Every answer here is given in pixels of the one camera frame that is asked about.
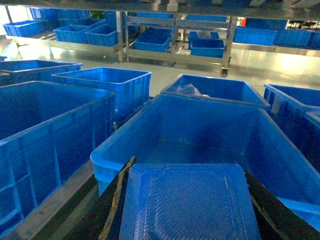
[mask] plastic crate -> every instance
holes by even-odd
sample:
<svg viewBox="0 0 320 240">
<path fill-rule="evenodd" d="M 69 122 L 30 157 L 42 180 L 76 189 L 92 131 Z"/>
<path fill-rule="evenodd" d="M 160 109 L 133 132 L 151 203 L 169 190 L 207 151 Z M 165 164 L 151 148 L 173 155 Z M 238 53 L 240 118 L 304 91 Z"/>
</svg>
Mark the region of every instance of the plastic crate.
<svg viewBox="0 0 320 240">
<path fill-rule="evenodd" d="M 56 19 L 57 13 L 54 8 L 46 8 L 46 7 L 29 7 L 31 16 L 33 19 Z"/>
<path fill-rule="evenodd" d="M 0 72 L 0 87 L 6 86 L 10 83 L 10 75 L 8 73 Z"/>
<path fill-rule="evenodd" d="M 82 63 L 49 60 L 1 61 L 0 72 L 10 74 L 10 83 L 50 81 L 52 74 L 81 69 Z"/>
<path fill-rule="evenodd" d="M 189 84 L 198 89 L 201 95 L 178 92 L 179 86 L 183 87 Z M 166 86 L 161 91 L 161 94 L 247 105 L 267 111 L 270 110 L 270 104 L 245 81 L 181 74 L 173 83 Z"/>
<path fill-rule="evenodd" d="M 267 30 L 284 30 L 288 20 L 263 19 L 263 18 L 247 18 L 245 26 L 247 28 L 267 29 Z"/>
<path fill-rule="evenodd" d="M 85 164 L 113 132 L 114 95 L 51 82 L 0 87 L 0 236 Z"/>
<path fill-rule="evenodd" d="M 114 122 L 121 124 L 149 101 L 151 72 L 98 67 L 54 74 L 52 82 L 106 89 L 115 94 Z"/>
<path fill-rule="evenodd" d="M 44 24 L 44 30 L 45 31 L 52 31 L 54 29 L 59 28 L 59 24 L 58 24 L 58 21 L 56 19 L 45 20 L 45 21 L 43 21 L 43 24 Z"/>
<path fill-rule="evenodd" d="M 6 34 L 14 37 L 32 37 L 43 33 L 45 26 L 43 21 L 21 21 L 3 24 Z"/>
<path fill-rule="evenodd" d="M 106 24 L 105 20 L 94 19 L 94 18 L 81 19 L 75 23 L 75 25 L 88 26 L 89 29 L 95 29 L 105 24 Z"/>
<path fill-rule="evenodd" d="M 320 205 L 320 174 L 257 107 L 158 95 L 92 152 L 95 178 L 107 185 L 132 156 L 141 164 L 237 162 L 276 197 Z"/>
<path fill-rule="evenodd" d="M 320 31 L 315 31 L 312 33 L 310 38 L 309 47 L 312 49 L 320 49 Z"/>
<path fill-rule="evenodd" d="M 103 16 L 107 25 L 117 26 L 116 11 L 105 11 L 103 13 Z"/>
<path fill-rule="evenodd" d="M 192 40 L 195 39 L 219 39 L 219 34 L 216 31 L 208 32 L 208 31 L 191 31 L 188 36 L 189 45 L 188 49 L 191 50 Z"/>
<path fill-rule="evenodd" d="M 113 26 L 99 26 L 86 32 L 89 44 L 112 47 L 118 43 L 118 33 Z"/>
<path fill-rule="evenodd" d="M 172 13 L 153 13 L 153 12 L 137 12 L 137 17 L 142 18 L 156 18 L 156 19 L 173 19 L 174 15 Z"/>
<path fill-rule="evenodd" d="M 311 31 L 299 29 L 280 30 L 274 39 L 275 45 L 291 45 L 305 47 L 310 42 Z"/>
<path fill-rule="evenodd" d="M 243 169 L 236 164 L 134 165 L 119 234 L 119 240 L 129 239 L 260 240 Z"/>
<path fill-rule="evenodd" d="M 320 111 L 320 89 L 264 86 L 264 99 L 271 105 L 271 117 L 298 149 L 303 148 L 306 135 L 310 132 L 304 115 L 306 112 Z"/>
<path fill-rule="evenodd" d="M 89 10 L 56 9 L 55 12 L 58 19 L 86 19 L 91 17 Z"/>
<path fill-rule="evenodd" d="M 190 44 L 191 55 L 211 58 L 224 56 L 225 43 L 221 39 L 195 39 Z"/>
<path fill-rule="evenodd" d="M 238 26 L 235 29 L 234 42 L 241 44 L 256 44 L 272 46 L 277 31 Z"/>
<path fill-rule="evenodd" d="M 227 21 L 226 16 L 211 16 L 211 15 L 196 15 L 196 14 L 188 14 L 185 19 L 197 20 L 197 21 L 211 21 L 211 22 L 225 22 L 225 21 Z"/>
<path fill-rule="evenodd" d="M 54 33 L 58 41 L 83 44 L 88 42 L 88 30 L 89 26 L 68 25 L 55 29 Z"/>
<path fill-rule="evenodd" d="M 134 46 L 138 50 L 167 52 L 170 48 L 170 38 L 166 35 L 142 34 L 134 41 Z"/>
</svg>

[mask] stainless steel shelf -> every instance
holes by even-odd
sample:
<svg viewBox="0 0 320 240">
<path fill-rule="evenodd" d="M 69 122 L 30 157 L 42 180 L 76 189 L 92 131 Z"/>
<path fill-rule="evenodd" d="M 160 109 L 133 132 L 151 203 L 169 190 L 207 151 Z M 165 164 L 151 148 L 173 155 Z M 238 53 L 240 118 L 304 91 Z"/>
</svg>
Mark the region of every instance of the stainless steel shelf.
<svg viewBox="0 0 320 240">
<path fill-rule="evenodd" d="M 152 59 L 167 62 L 177 62 L 186 64 L 196 64 L 196 65 L 220 65 L 222 63 L 222 58 L 217 57 L 207 57 L 207 56 L 195 56 L 186 54 L 177 54 L 171 52 L 158 52 L 158 51 L 144 51 L 134 48 L 129 48 L 127 54 L 130 58 L 140 58 L 140 59 Z"/>
<path fill-rule="evenodd" d="M 194 6 L 178 5 L 176 1 L 167 1 L 169 4 L 156 0 L 154 3 L 142 3 L 124 1 L 117 3 L 112 0 L 0 0 L 0 5 L 17 5 L 26 7 L 47 7 L 65 9 L 89 9 L 89 10 L 113 10 L 128 12 L 154 12 L 154 13 L 177 13 L 177 14 L 200 14 L 234 17 L 252 17 L 266 19 L 294 19 L 294 20 L 320 20 L 320 11 L 316 10 L 292 10 L 292 0 L 284 0 L 282 4 L 272 4 L 265 8 L 225 8 L 219 6 Z"/>
<path fill-rule="evenodd" d="M 7 39 L 12 40 L 13 43 L 19 45 L 42 45 L 46 47 L 54 47 L 69 50 L 81 50 L 86 52 L 114 54 L 123 48 L 123 45 L 117 44 L 115 46 L 100 46 L 85 43 L 73 43 L 65 41 L 57 41 L 56 35 L 53 32 L 45 32 L 43 34 L 33 37 L 19 37 L 6 36 Z"/>
<path fill-rule="evenodd" d="M 240 50 L 268 52 L 268 53 L 320 57 L 320 50 L 313 50 L 313 49 L 303 49 L 303 48 L 293 48 L 293 47 L 283 47 L 283 46 L 263 46 L 263 45 L 244 44 L 244 43 L 235 43 L 235 42 L 232 43 L 232 48 L 240 49 Z"/>
</svg>

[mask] wheel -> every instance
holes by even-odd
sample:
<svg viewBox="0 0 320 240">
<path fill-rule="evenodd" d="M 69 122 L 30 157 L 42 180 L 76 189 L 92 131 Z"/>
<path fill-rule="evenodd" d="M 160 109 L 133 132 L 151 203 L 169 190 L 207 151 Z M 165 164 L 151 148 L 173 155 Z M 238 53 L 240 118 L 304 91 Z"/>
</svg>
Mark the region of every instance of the wheel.
<svg viewBox="0 0 320 240">
<path fill-rule="evenodd" d="M 227 69 L 222 69 L 221 70 L 221 77 L 226 78 L 228 76 L 228 70 Z"/>
</svg>

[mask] blue plastic lid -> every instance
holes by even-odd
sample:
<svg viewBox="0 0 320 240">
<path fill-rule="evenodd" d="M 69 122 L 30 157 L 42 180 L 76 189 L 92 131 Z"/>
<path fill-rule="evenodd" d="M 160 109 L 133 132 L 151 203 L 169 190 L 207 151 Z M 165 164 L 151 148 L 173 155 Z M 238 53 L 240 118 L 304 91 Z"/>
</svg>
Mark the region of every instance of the blue plastic lid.
<svg viewBox="0 0 320 240">
<path fill-rule="evenodd" d="M 237 164 L 136 164 L 129 173 L 120 240 L 258 240 Z"/>
</svg>

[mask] floor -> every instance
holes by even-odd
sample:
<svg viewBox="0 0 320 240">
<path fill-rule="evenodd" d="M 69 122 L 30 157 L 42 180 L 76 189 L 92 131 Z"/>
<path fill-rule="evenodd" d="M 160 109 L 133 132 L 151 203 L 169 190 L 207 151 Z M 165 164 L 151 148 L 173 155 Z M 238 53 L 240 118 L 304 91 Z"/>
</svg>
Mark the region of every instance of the floor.
<svg viewBox="0 0 320 240">
<path fill-rule="evenodd" d="M 159 94 L 179 74 L 192 74 L 220 78 L 220 66 L 201 66 L 184 63 L 161 62 L 148 59 L 131 59 L 131 62 L 118 62 L 118 55 L 88 53 L 38 45 L 19 47 L 0 36 L 0 55 L 9 60 L 57 60 L 83 63 L 83 69 L 113 67 L 152 72 L 150 96 Z M 290 55 L 283 53 L 258 52 L 233 49 L 228 79 L 250 83 L 260 94 L 264 84 L 278 84 L 320 89 L 320 58 Z"/>
</svg>

